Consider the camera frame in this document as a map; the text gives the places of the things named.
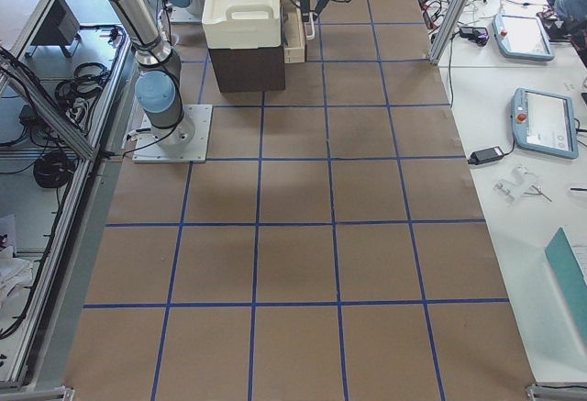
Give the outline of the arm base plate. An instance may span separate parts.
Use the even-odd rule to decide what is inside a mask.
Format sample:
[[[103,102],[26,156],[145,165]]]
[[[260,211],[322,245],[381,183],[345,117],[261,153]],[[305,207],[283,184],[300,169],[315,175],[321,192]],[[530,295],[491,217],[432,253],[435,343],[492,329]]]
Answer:
[[[166,133],[156,128],[151,130],[150,120],[144,114],[141,127],[148,131],[138,135],[138,150],[132,152],[132,160],[143,163],[205,162],[213,107],[184,105],[183,111],[183,121],[161,141],[159,139]]]

